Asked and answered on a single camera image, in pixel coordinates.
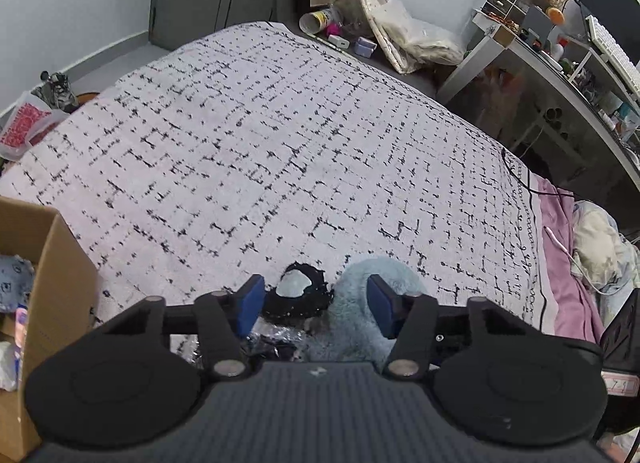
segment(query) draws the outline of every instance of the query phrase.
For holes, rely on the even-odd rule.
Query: ribbed gray surface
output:
[[[222,383],[186,424],[149,445],[114,453],[45,445],[28,461],[393,463],[609,461],[586,441],[545,451],[481,443],[446,423],[411,383],[367,363],[266,363]]]

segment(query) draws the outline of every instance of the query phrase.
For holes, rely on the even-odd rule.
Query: bed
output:
[[[400,80],[250,23],[121,78],[0,178],[0,193],[60,210],[99,268],[98,321],[252,273],[273,287],[293,261],[331,284],[385,255],[441,304],[484,295],[543,332],[597,339],[579,287],[559,299],[570,316],[558,308],[569,267],[545,255],[542,226],[567,242],[570,224],[563,198],[527,189],[546,185]]]

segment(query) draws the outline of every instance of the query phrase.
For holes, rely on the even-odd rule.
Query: pink bed sheet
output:
[[[548,226],[566,249],[573,251],[574,198],[553,186],[548,180],[538,177],[540,192],[568,194],[568,196],[540,195],[542,224]],[[543,249],[551,291],[558,302],[556,335],[590,342],[599,342],[604,326],[598,315],[593,297],[581,281],[571,273],[571,261],[543,230]]]

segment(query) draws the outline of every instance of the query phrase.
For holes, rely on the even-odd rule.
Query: white keyboard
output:
[[[588,16],[586,20],[589,24],[591,41],[609,59],[613,69],[620,74],[626,87],[637,100],[640,98],[640,72],[631,63],[629,57],[626,56],[626,53],[611,36],[611,33],[607,31],[607,28],[600,24],[593,15]]]

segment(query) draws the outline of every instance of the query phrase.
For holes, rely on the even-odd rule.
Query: black and white plush toy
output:
[[[278,285],[267,292],[262,316],[284,325],[320,316],[334,300],[334,290],[327,288],[323,273],[311,265],[287,266]]]

